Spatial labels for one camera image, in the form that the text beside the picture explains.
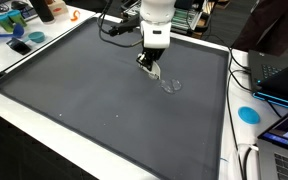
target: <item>laptop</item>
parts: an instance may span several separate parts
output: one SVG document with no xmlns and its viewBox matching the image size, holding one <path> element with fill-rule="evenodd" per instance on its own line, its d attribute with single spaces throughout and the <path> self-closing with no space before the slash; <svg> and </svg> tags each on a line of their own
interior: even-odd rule
<svg viewBox="0 0 288 180">
<path fill-rule="evenodd" d="M 288 108 L 288 59 L 256 51 L 248 58 L 253 97 Z"/>
<path fill-rule="evenodd" d="M 262 180 L 288 180 L 288 114 L 258 137 Z"/>
</svg>

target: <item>orange object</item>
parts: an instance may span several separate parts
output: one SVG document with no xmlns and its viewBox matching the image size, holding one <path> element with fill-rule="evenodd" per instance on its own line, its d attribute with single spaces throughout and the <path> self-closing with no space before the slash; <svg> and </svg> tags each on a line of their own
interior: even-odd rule
<svg viewBox="0 0 288 180">
<path fill-rule="evenodd" d="M 53 0 L 45 0 L 45 2 L 46 2 L 47 5 L 50 5 L 50 4 L 53 3 Z"/>
<path fill-rule="evenodd" d="M 71 21 L 72 21 L 72 22 L 77 21 L 78 18 L 80 17 L 80 14 L 81 14 L 81 13 L 80 13 L 78 10 L 75 10 L 75 11 L 73 12 L 73 18 L 71 18 Z"/>
<path fill-rule="evenodd" d="M 52 4 L 49 4 L 48 8 L 51 10 L 53 16 L 58 16 L 64 13 L 68 13 L 68 9 L 63 0 L 56 0 Z"/>
</svg>

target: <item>floor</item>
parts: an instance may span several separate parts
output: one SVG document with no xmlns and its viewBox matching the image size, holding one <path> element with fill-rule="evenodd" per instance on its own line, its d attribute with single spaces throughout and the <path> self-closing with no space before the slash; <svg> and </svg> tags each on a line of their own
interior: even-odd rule
<svg viewBox="0 0 288 180">
<path fill-rule="evenodd" d="M 0 180 L 96 180 L 0 117 Z"/>
</svg>

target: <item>blue object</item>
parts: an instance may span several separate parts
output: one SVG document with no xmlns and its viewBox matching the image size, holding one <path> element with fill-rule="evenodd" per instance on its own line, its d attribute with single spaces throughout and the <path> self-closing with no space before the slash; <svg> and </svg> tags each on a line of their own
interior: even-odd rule
<svg viewBox="0 0 288 180">
<path fill-rule="evenodd" d="M 238 115 L 244 122 L 248 124 L 257 124 L 260 122 L 260 116 L 254 109 L 250 107 L 241 107 L 238 110 Z"/>
<path fill-rule="evenodd" d="M 7 14 L 1 14 L 1 15 L 0 15 L 0 21 L 4 21 L 4 20 L 6 20 L 6 19 L 9 19 L 8 16 L 7 16 Z"/>
<path fill-rule="evenodd" d="M 28 38 L 36 43 L 41 43 L 45 40 L 45 35 L 43 32 L 33 32 L 28 35 Z"/>
<path fill-rule="evenodd" d="M 266 96 L 266 97 L 270 97 L 272 99 L 276 99 L 276 100 L 279 100 L 279 101 L 283 101 L 283 102 L 286 102 L 288 103 L 287 100 L 284 100 L 284 99 L 281 99 L 281 98 L 277 98 L 277 97 L 274 97 L 274 96 L 270 96 L 270 95 L 267 95 L 267 94 L 264 94 L 264 93 L 261 93 L 261 92 L 257 92 L 258 94 L 262 95 L 262 96 Z"/>
<path fill-rule="evenodd" d="M 21 37 L 24 34 L 24 28 L 20 24 L 14 26 L 13 34 L 0 34 L 0 37 Z"/>
<path fill-rule="evenodd" d="M 17 16 L 19 14 L 21 14 L 21 11 L 19 10 L 12 10 L 7 13 L 8 16 Z"/>
</svg>

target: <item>black cable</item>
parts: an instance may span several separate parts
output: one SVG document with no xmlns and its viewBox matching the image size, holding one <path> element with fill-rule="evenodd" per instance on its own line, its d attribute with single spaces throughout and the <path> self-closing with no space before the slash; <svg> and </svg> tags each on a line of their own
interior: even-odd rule
<svg viewBox="0 0 288 180">
<path fill-rule="evenodd" d="M 279 117 L 279 118 L 282 118 L 281 114 L 277 112 L 277 110 L 275 109 L 275 107 L 272 105 L 272 103 L 266 101 L 270 107 L 273 109 L 273 111 L 275 112 L 275 114 Z"/>
<path fill-rule="evenodd" d="M 123 45 L 123 44 L 118 44 L 116 42 L 104 39 L 102 37 L 102 32 L 105 33 L 105 34 L 109 34 L 108 31 L 105 31 L 103 29 L 103 23 L 104 23 L 105 15 L 107 14 L 108 10 L 110 9 L 112 3 L 113 3 L 113 0 L 109 0 L 108 3 L 106 4 L 102 14 L 98 17 L 98 22 L 100 21 L 100 24 L 98 23 L 98 26 L 99 26 L 98 35 L 99 35 L 100 39 L 102 41 L 104 41 L 104 42 L 107 42 L 107 43 L 110 43 L 110 44 L 113 44 L 115 46 L 122 47 L 122 48 L 130 48 L 130 47 L 134 47 L 134 46 L 140 44 L 143 40 L 139 40 L 139 41 L 137 41 L 137 42 L 135 42 L 133 44 L 130 44 L 130 45 Z"/>
<path fill-rule="evenodd" d="M 243 69 L 245 69 L 245 70 L 247 70 L 247 71 L 250 71 L 250 68 L 241 65 L 241 64 L 235 59 L 235 57 L 233 56 L 232 48 L 230 48 L 230 46 L 228 46 L 222 38 L 220 38 L 220 37 L 218 37 L 217 35 L 214 35 L 214 34 L 213 34 L 213 35 L 208 35 L 207 37 L 211 37 L 211 36 L 212 36 L 212 37 L 216 37 L 218 40 L 220 40 L 220 41 L 228 48 L 228 50 L 230 51 L 231 57 L 233 58 L 234 62 L 235 62 L 238 66 L 240 66 L 241 68 L 243 68 Z"/>
<path fill-rule="evenodd" d="M 248 91 L 248 92 L 252 92 L 250 89 L 244 87 L 244 86 L 237 80 L 237 78 L 234 76 L 234 73 L 232 73 L 232 71 L 231 71 L 230 69 L 229 69 L 229 72 L 232 74 L 234 80 L 236 81 L 236 83 L 237 83 L 242 89 L 244 89 L 244 90 L 246 90 L 246 91 Z"/>
<path fill-rule="evenodd" d="M 7 12 L 10 8 L 5 3 L 0 4 L 0 13 Z"/>
<path fill-rule="evenodd" d="M 252 148 L 249 147 L 244 155 L 244 160 L 243 160 L 243 174 L 244 174 L 244 177 L 243 179 L 244 180 L 247 180 L 247 159 L 248 159 L 248 156 L 250 154 L 250 152 L 252 151 Z"/>
<path fill-rule="evenodd" d="M 234 128 L 232 112 L 231 112 L 231 105 L 230 105 L 230 98 L 229 98 L 230 81 L 231 81 L 232 75 L 235 72 L 245 72 L 245 71 L 244 70 L 234 70 L 234 71 L 230 72 L 230 75 L 229 75 L 228 81 L 227 81 L 227 86 L 226 86 L 226 102 L 227 102 L 227 109 L 228 109 L 228 113 L 229 113 L 229 117 L 230 117 L 230 124 L 231 124 L 234 144 L 235 144 L 235 148 L 236 148 L 236 150 L 238 152 L 238 144 L 237 144 L 237 140 L 236 140 L 236 134 L 235 134 L 235 128 Z M 239 161 L 239 166 L 240 166 L 240 173 L 241 173 L 241 175 L 243 177 L 243 180 L 244 180 L 241 158 L 240 158 L 239 154 L 237 156 L 238 156 L 238 161 Z"/>
<path fill-rule="evenodd" d="M 212 19 L 210 19 L 210 27 L 209 27 L 209 31 L 208 31 L 208 35 L 206 36 L 206 38 L 204 39 L 204 41 L 207 41 L 208 38 L 211 36 L 211 33 L 212 33 Z"/>
</svg>

